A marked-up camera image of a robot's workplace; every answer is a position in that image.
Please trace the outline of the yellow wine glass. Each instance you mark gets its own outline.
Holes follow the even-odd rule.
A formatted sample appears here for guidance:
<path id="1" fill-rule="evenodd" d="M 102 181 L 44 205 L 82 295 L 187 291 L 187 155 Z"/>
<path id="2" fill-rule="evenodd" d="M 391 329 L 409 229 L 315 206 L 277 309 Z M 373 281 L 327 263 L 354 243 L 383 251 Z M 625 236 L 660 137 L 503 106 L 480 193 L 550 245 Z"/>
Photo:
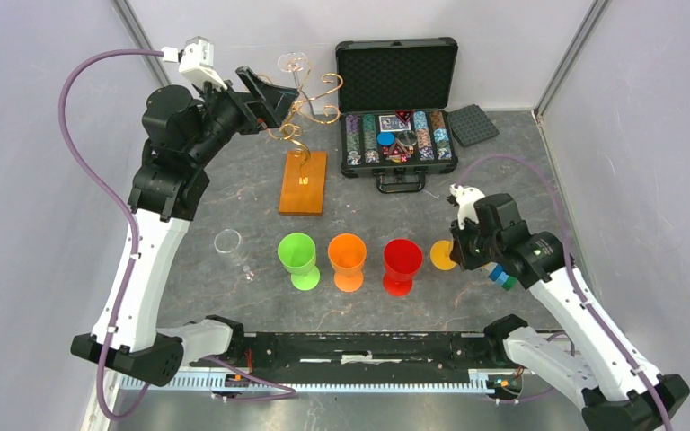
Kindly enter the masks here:
<path id="1" fill-rule="evenodd" d="M 451 260 L 451 251 L 453 250 L 453 242 L 450 240 L 436 241 L 430 249 L 430 260 L 435 268 L 441 271 L 449 271 L 457 266 L 457 263 Z"/>

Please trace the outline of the clear wine glass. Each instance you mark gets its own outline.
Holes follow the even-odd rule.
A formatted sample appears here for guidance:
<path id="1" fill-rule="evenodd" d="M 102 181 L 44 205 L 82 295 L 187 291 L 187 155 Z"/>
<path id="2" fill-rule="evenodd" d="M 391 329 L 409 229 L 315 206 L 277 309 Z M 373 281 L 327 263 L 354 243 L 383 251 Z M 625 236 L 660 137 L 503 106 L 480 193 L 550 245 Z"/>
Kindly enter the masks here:
<path id="1" fill-rule="evenodd" d="M 254 260 L 239 232 L 234 229 L 221 230 L 214 237 L 213 246 L 224 268 L 246 281 L 255 279 Z"/>
<path id="2" fill-rule="evenodd" d="M 310 97 L 305 92 L 305 85 L 312 70 L 311 62 L 303 52 L 288 52 L 281 55 L 277 60 L 278 68 L 285 73 L 291 74 L 294 85 L 307 107 L 306 113 L 314 115 L 314 106 Z"/>

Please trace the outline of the red wine glass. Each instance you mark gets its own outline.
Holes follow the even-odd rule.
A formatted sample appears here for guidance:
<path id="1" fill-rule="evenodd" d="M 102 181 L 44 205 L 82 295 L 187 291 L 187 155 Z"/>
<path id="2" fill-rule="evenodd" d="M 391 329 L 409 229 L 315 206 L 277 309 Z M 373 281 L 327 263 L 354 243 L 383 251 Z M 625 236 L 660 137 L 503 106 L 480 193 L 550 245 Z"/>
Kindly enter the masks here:
<path id="1" fill-rule="evenodd" d="M 408 239 L 395 239 L 386 244 L 383 251 L 385 275 L 383 287 L 393 296 L 405 296 L 412 289 L 415 275 L 423 263 L 420 247 Z"/>

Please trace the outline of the orange wine glass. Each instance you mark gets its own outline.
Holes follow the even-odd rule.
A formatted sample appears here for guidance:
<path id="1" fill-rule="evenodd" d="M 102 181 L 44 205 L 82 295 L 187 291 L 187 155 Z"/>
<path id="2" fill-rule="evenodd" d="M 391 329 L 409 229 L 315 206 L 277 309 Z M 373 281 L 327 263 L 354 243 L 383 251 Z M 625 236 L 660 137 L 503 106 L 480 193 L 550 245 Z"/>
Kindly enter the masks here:
<path id="1" fill-rule="evenodd" d="M 333 281 L 342 292 L 359 290 L 364 281 L 367 246 L 353 233 L 342 233 L 329 243 L 327 256 L 334 271 Z"/>

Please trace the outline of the green wine glass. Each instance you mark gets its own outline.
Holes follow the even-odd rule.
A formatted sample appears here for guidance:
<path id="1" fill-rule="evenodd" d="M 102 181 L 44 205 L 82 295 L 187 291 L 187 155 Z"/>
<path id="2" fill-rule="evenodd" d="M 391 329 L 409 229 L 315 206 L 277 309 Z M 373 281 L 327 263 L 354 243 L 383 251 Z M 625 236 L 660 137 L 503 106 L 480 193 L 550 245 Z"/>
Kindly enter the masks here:
<path id="1" fill-rule="evenodd" d="M 290 276 L 293 287 L 300 291 L 310 291 L 320 281 L 320 271 L 316 266 L 316 247 L 314 240 L 305 233 L 286 235 L 277 248 L 279 261 Z"/>

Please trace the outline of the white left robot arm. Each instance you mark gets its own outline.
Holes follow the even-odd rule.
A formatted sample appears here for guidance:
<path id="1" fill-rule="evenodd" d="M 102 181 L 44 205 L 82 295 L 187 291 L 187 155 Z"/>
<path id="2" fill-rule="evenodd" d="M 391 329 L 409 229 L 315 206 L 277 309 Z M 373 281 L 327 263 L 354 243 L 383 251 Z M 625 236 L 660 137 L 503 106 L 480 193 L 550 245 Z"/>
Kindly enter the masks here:
<path id="1" fill-rule="evenodd" d="M 209 316 L 178 328 L 156 325 L 175 253 L 209 184 L 206 167 L 235 135 L 280 127 L 299 95 L 246 66 L 236 73 L 243 92 L 206 81 L 148 96 L 142 163 L 125 205 L 133 223 L 108 301 L 93 329 L 73 338 L 74 356 L 160 387 L 205 356 L 229 366 L 244 359 L 235 322 Z"/>

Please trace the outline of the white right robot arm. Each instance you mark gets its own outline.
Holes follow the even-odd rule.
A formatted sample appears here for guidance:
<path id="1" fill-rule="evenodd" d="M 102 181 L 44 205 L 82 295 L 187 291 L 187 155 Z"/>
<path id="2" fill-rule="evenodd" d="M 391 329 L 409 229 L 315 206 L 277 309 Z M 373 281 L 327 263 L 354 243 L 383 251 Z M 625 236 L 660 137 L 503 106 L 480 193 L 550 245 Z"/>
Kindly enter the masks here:
<path id="1" fill-rule="evenodd" d="M 482 352 L 492 365 L 535 372 L 575 405 L 590 430 L 669 430 L 690 394 L 678 374 L 663 374 L 619 330 L 589 290 L 567 245 L 531 233 L 513 197 L 453 185 L 449 258 L 459 268 L 491 268 L 514 278 L 561 325 L 574 356 L 509 315 L 487 326 Z"/>

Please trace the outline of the blue green block stack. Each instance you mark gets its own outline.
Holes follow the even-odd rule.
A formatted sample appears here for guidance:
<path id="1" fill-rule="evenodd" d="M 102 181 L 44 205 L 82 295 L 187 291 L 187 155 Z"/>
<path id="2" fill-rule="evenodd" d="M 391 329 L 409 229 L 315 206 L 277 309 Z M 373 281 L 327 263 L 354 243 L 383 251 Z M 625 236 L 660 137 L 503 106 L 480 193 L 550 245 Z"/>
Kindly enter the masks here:
<path id="1" fill-rule="evenodd" d="M 506 273 L 503 267 L 498 263 L 491 263 L 485 268 L 489 271 L 489 280 L 495 285 L 503 288 L 505 291 L 511 290 L 518 282 L 515 277 L 512 277 Z"/>

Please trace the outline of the blue playing card deck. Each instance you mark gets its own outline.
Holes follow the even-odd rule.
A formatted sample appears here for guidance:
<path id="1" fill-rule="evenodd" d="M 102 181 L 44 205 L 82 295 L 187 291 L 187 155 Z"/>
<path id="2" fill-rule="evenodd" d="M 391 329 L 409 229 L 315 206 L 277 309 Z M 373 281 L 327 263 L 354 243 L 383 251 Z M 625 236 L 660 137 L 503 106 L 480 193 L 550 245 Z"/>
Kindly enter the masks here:
<path id="1" fill-rule="evenodd" d="M 397 115 L 380 115 L 378 117 L 378 126 L 381 132 L 398 132 L 411 130 L 411 122 L 404 121 Z"/>

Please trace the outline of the blue round chip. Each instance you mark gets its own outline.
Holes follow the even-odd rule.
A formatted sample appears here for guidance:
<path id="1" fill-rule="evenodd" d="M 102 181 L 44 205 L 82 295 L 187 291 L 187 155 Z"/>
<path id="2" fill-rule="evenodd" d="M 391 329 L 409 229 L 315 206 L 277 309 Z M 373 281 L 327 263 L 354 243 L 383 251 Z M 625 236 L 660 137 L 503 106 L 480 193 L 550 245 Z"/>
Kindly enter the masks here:
<path id="1" fill-rule="evenodd" d="M 390 146 L 395 142 L 395 135 L 390 132 L 381 132 L 376 136 L 376 141 L 381 146 Z"/>

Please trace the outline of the black foam pad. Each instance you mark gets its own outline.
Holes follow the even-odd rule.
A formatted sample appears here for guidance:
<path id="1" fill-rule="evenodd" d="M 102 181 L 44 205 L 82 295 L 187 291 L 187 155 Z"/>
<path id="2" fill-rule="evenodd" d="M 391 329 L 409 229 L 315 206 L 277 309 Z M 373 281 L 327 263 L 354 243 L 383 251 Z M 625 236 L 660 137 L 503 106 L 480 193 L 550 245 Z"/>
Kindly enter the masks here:
<path id="1" fill-rule="evenodd" d="M 448 125 L 457 143 L 469 147 L 499 135 L 499 130 L 483 109 L 472 104 L 447 115 Z"/>

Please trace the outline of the black poker chip case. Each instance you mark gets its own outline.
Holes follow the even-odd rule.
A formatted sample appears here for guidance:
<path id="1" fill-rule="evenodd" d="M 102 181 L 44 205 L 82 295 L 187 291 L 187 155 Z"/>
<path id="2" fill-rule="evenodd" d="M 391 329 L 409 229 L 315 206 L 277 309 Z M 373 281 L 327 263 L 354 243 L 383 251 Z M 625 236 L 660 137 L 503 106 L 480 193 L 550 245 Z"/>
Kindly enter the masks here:
<path id="1" fill-rule="evenodd" d="M 407 40 L 348 40 L 335 50 L 341 111 L 341 173 L 369 178 L 384 194 L 419 192 L 431 174 L 457 164 L 447 105 L 458 44 L 451 37 Z M 380 115 L 411 122 L 417 144 L 381 146 Z"/>

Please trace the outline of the clear round dealer button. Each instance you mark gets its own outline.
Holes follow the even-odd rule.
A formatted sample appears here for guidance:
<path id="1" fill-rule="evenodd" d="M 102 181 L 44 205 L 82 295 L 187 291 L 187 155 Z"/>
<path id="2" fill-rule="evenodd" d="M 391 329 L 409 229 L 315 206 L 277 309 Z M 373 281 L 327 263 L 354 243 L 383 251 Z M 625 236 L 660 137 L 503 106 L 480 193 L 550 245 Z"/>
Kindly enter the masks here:
<path id="1" fill-rule="evenodd" d="M 417 144 L 417 136 L 410 130 L 404 130 L 397 134 L 396 141 L 407 148 L 414 147 Z"/>

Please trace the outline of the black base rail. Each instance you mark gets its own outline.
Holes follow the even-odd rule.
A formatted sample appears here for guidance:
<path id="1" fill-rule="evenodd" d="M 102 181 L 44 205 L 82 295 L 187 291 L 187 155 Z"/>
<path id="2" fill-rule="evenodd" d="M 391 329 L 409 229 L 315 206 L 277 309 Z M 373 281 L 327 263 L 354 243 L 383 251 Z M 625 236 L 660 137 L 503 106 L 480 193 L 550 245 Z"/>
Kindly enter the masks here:
<path id="1" fill-rule="evenodd" d="M 273 383 L 465 383 L 471 370 L 517 365 L 481 333 L 255 332 L 234 338 L 219 355 Z"/>

